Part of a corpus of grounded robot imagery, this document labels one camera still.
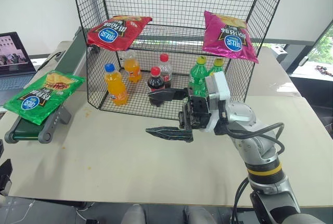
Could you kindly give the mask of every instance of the orange soda bottle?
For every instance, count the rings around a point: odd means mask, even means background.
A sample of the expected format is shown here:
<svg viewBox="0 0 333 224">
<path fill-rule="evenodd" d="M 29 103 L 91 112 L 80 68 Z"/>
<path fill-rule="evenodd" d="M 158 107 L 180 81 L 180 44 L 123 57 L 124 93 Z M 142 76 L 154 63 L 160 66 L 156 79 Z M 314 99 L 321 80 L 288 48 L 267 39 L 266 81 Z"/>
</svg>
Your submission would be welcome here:
<svg viewBox="0 0 333 224">
<path fill-rule="evenodd" d="M 116 71 L 113 64 L 105 64 L 104 69 L 106 71 L 104 80 L 108 86 L 113 103 L 117 106 L 126 104 L 129 94 L 126 91 L 125 84 L 121 80 L 120 72 Z"/>
<path fill-rule="evenodd" d="M 124 69 L 129 74 L 130 82 L 138 82 L 141 80 L 141 70 L 139 62 L 136 58 L 136 53 L 134 50 L 121 51 L 120 57 L 124 59 Z"/>
</svg>

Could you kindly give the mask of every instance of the pink chip bag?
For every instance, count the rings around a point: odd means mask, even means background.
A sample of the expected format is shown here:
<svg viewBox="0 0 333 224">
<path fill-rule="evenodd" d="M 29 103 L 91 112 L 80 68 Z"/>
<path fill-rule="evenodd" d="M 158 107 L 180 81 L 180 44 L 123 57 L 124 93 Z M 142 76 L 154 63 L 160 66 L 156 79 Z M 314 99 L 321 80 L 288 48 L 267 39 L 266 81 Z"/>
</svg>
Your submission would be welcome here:
<svg viewBox="0 0 333 224">
<path fill-rule="evenodd" d="M 209 11 L 204 12 L 204 19 L 203 51 L 258 63 L 245 21 Z"/>
</svg>

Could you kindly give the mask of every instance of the plastic bottle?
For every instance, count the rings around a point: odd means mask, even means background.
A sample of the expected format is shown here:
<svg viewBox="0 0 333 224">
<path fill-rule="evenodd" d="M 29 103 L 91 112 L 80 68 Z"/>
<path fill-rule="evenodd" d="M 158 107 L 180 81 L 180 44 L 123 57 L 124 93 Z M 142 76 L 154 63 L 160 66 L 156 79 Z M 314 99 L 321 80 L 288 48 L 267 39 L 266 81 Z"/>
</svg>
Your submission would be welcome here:
<svg viewBox="0 0 333 224">
<path fill-rule="evenodd" d="M 205 63 L 206 58 L 199 56 L 197 64 L 191 68 L 188 87 L 192 88 L 193 95 L 206 96 L 206 83 L 204 78 L 207 76 L 207 69 Z"/>
<path fill-rule="evenodd" d="M 213 67 L 211 68 L 211 70 L 208 71 L 208 74 L 210 76 L 212 76 L 214 73 L 216 72 L 220 72 L 220 71 L 224 71 L 223 70 L 223 64 L 224 64 L 224 61 L 222 58 L 217 58 L 215 59 L 214 61 L 214 65 Z"/>
<path fill-rule="evenodd" d="M 165 82 L 165 88 L 171 88 L 172 67 L 169 62 L 169 56 L 166 53 L 160 55 L 158 67 L 161 69 L 161 75 Z"/>
<path fill-rule="evenodd" d="M 129 81 L 135 83 L 140 81 L 142 75 L 139 62 L 136 58 L 136 52 L 132 49 L 121 51 L 120 57 L 124 59 L 124 69 L 129 74 Z"/>
<path fill-rule="evenodd" d="M 147 81 L 148 87 L 150 88 L 150 91 L 158 90 L 158 89 L 164 89 L 165 88 L 165 82 L 161 76 L 161 70 L 159 67 L 154 66 L 150 70 L 150 78 Z M 155 105 L 157 107 L 161 106 L 163 101 L 155 100 L 155 99 L 149 99 L 151 105 Z"/>
<path fill-rule="evenodd" d="M 126 86 L 121 80 L 120 72 L 116 71 L 113 64 L 105 64 L 106 71 L 104 80 L 108 85 L 108 91 L 112 101 L 117 106 L 126 104 L 129 94 L 126 91 Z"/>
</svg>

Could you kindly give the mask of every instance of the chip bag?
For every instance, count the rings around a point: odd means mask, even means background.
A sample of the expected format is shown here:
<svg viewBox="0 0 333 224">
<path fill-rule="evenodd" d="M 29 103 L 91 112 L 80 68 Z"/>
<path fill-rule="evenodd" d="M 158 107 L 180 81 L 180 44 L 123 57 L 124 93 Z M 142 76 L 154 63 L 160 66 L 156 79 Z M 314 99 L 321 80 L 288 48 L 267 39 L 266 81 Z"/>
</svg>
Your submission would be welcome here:
<svg viewBox="0 0 333 224">
<path fill-rule="evenodd" d="M 208 11 L 204 12 L 204 19 L 203 51 L 258 63 L 245 21 Z"/>
<path fill-rule="evenodd" d="M 110 51 L 125 51 L 150 21 L 151 17 L 112 17 L 88 32 L 88 44 Z"/>
<path fill-rule="evenodd" d="M 82 77 L 50 71 L 7 101 L 4 108 L 40 125 L 84 81 Z"/>
</svg>

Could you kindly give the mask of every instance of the yellow ring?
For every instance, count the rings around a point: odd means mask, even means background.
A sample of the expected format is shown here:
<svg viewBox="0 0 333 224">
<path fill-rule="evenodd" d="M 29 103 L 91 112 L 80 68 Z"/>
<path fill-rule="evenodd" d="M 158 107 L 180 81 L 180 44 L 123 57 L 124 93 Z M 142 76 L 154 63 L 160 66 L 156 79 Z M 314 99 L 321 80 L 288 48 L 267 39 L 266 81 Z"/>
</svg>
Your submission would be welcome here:
<svg viewBox="0 0 333 224">
<path fill-rule="evenodd" d="M 279 164 L 279 166 L 277 166 L 276 168 L 269 170 L 269 171 L 263 171 L 263 172 L 258 172 L 258 171 L 253 171 L 248 169 L 249 173 L 255 175 L 255 176 L 270 176 L 273 175 L 275 173 L 278 173 L 280 170 L 282 169 L 281 163 Z"/>
</svg>

